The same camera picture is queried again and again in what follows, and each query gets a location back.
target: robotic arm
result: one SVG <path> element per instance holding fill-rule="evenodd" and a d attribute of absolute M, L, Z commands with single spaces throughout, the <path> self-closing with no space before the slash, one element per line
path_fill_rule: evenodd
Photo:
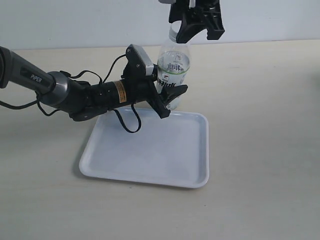
<path fill-rule="evenodd" d="M 224 33 L 219 0 L 159 0 L 171 4 L 169 22 L 181 21 L 177 43 L 187 43 L 200 31 L 207 29 L 207 39 L 217 40 Z M 85 121 L 116 108 L 147 101 L 160 118 L 170 115 L 166 105 L 187 91 L 186 85 L 164 87 L 157 93 L 157 65 L 142 47 L 131 44 L 125 55 L 128 63 L 121 80 L 97 85 L 74 79 L 64 71 L 44 72 L 16 53 L 0 46 L 0 88 L 14 82 L 37 94 L 39 102 L 66 112 L 74 121 Z M 9 104 L 0 102 L 5 107 Z"/>

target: white tray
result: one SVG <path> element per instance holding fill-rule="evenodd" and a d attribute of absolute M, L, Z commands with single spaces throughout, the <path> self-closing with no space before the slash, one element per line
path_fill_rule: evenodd
<path fill-rule="evenodd" d="M 129 107 L 119 109 L 130 130 L 138 121 Z M 128 133 L 116 114 L 101 115 L 82 154 L 79 168 L 89 177 L 200 188 L 209 179 L 209 125 L 199 113 L 172 111 L 160 119 L 137 108 L 142 128 Z"/>

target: bottle cap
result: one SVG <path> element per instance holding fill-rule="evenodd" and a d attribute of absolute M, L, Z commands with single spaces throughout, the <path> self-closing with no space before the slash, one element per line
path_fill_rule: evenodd
<path fill-rule="evenodd" d="M 173 42 L 177 42 L 177 35 L 180 30 L 182 21 L 175 21 L 171 24 L 170 30 L 169 30 L 169 39 Z"/>

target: clear plastic bottle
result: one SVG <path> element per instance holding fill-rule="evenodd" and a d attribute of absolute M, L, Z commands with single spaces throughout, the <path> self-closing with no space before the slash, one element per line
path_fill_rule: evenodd
<path fill-rule="evenodd" d="M 190 68 L 189 44 L 176 42 L 181 21 L 171 24 L 169 39 L 161 46 L 158 57 L 158 80 L 156 90 L 161 93 L 164 86 L 177 87 L 182 85 L 187 71 Z M 170 102 L 166 106 L 169 110 L 174 110 L 180 103 L 181 96 Z"/>

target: beige table surface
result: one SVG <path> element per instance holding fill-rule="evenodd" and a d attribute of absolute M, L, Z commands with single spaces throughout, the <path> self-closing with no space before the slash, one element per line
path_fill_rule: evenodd
<path fill-rule="evenodd" d="M 159 48 L 145 49 L 156 61 Z M 47 72 L 105 75 L 124 51 L 17 53 Z M 319 239 L 320 40 L 195 45 L 186 83 L 178 110 L 210 126 L 210 179 L 196 190 L 84 177 L 96 119 L 0 107 L 0 240 Z M 34 97 L 0 90 L 11 104 Z"/>

